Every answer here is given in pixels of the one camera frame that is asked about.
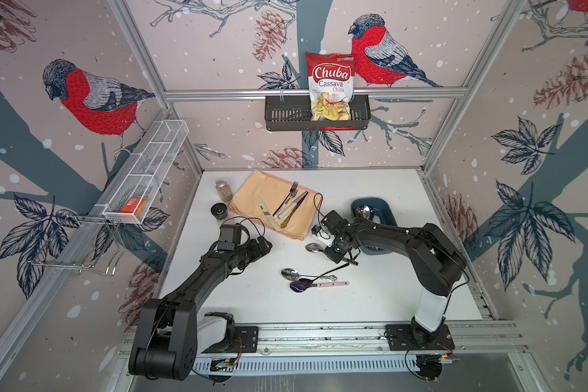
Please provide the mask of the silver spoon green handle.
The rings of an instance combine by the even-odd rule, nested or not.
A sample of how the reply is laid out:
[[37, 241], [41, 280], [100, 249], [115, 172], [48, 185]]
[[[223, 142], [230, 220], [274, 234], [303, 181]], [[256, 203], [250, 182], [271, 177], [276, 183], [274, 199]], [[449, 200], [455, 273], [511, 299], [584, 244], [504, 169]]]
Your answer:
[[370, 220], [372, 217], [372, 209], [368, 205], [364, 205], [361, 207], [361, 216], [366, 219]]

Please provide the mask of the teal plastic storage box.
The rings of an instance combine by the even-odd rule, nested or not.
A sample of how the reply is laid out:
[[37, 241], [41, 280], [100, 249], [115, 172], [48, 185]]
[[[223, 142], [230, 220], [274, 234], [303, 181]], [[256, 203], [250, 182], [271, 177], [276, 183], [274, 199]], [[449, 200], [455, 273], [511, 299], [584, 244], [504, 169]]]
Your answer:
[[369, 221], [369, 224], [364, 224], [361, 221], [355, 222], [354, 228], [356, 228], [356, 230], [362, 231], [363, 229], [372, 229], [373, 227], [378, 228], [379, 226], [398, 226], [388, 202], [385, 201], [385, 199], [376, 197], [354, 200], [351, 203], [351, 213], [354, 219], [364, 219], [361, 216], [361, 207], [364, 205], [368, 205], [370, 209], [372, 209], [372, 217], [370, 220], [367, 220]]

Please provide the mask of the purple metallic spoon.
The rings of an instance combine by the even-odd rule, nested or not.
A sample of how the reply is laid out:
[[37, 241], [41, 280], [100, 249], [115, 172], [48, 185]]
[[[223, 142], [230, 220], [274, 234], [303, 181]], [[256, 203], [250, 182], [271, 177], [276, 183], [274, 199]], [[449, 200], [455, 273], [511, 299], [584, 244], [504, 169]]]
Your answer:
[[[346, 267], [348, 267], [348, 266], [349, 266], [349, 264], [345, 263], [345, 264], [343, 264], [343, 265], [341, 265], [341, 266], [338, 266], [338, 267], [336, 267], [336, 268], [334, 268], [334, 269], [331, 269], [331, 270], [329, 270], [329, 271], [327, 271], [327, 272], [325, 272], [325, 273], [323, 273], [323, 274], [320, 274], [320, 275], [318, 275], [318, 276], [322, 276], [322, 275], [329, 275], [329, 274], [332, 274], [332, 273], [334, 273], [334, 272], [340, 271], [341, 269], [345, 269], [345, 268], [346, 268]], [[315, 281], [315, 282], [317, 282], [317, 283], [321, 283], [321, 282], [330, 282], [330, 281], [325, 281], [325, 280], [320, 280], [320, 279], [314, 279], [313, 281]]]

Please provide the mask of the purple spoon pink handle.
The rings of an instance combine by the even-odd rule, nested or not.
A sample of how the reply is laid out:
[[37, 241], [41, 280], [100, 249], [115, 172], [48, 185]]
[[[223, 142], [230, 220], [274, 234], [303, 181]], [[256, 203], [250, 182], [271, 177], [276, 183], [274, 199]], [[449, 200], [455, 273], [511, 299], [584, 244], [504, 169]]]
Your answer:
[[329, 287], [347, 287], [349, 286], [349, 282], [321, 282], [317, 283], [313, 280], [309, 279], [299, 279], [293, 282], [290, 282], [289, 287], [293, 292], [305, 292], [307, 289], [310, 288], [329, 288]]

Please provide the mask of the silver spoon black handle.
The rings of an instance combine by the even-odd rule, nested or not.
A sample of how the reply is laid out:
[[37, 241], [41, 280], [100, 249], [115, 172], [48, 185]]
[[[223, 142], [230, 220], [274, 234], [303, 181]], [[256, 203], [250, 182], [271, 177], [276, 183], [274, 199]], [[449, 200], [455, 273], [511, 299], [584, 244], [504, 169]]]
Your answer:
[[[310, 253], [323, 253], [326, 254], [325, 252], [325, 248], [320, 245], [319, 243], [308, 243], [307, 245], [305, 245], [305, 250], [310, 252]], [[350, 265], [353, 266], [357, 266], [359, 263], [353, 259], [352, 257], [343, 257], [341, 259], [341, 261], [348, 263]]]

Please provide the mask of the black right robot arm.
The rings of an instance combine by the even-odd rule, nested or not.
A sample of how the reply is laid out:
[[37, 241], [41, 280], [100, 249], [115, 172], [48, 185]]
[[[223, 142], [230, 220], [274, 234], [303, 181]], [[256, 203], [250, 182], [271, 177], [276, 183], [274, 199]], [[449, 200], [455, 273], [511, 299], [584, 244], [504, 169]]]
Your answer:
[[422, 287], [412, 319], [413, 331], [426, 336], [441, 330], [452, 290], [466, 270], [465, 259], [441, 228], [431, 223], [420, 228], [403, 228], [363, 217], [349, 221], [335, 211], [323, 217], [320, 227], [333, 236], [323, 253], [336, 263], [350, 251], [362, 247], [406, 256]]

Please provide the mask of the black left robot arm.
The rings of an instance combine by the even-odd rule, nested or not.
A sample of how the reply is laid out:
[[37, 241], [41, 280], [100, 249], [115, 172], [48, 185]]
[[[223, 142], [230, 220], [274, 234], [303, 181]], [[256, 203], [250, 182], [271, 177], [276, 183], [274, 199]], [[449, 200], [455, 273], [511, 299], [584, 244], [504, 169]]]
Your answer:
[[145, 302], [137, 324], [128, 371], [149, 380], [183, 381], [194, 367], [199, 348], [198, 312], [214, 289], [272, 250], [264, 235], [252, 238], [238, 223], [222, 225], [217, 241], [201, 256], [186, 281], [165, 297]]

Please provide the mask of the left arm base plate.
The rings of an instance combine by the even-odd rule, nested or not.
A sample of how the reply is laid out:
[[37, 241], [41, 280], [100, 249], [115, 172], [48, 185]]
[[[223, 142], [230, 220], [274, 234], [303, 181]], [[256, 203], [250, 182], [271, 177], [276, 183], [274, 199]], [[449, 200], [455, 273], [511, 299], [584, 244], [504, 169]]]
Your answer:
[[236, 327], [231, 337], [226, 337], [219, 343], [214, 343], [201, 350], [202, 354], [220, 354], [220, 353], [256, 353], [259, 338], [259, 328], [257, 326]]

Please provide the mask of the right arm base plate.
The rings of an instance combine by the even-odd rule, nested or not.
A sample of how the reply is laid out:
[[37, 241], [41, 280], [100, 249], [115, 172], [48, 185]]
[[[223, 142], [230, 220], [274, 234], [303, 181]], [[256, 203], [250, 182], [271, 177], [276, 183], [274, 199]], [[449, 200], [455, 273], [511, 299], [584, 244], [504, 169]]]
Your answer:
[[454, 351], [455, 343], [449, 327], [443, 323], [433, 333], [416, 323], [386, 324], [384, 337], [390, 351]]

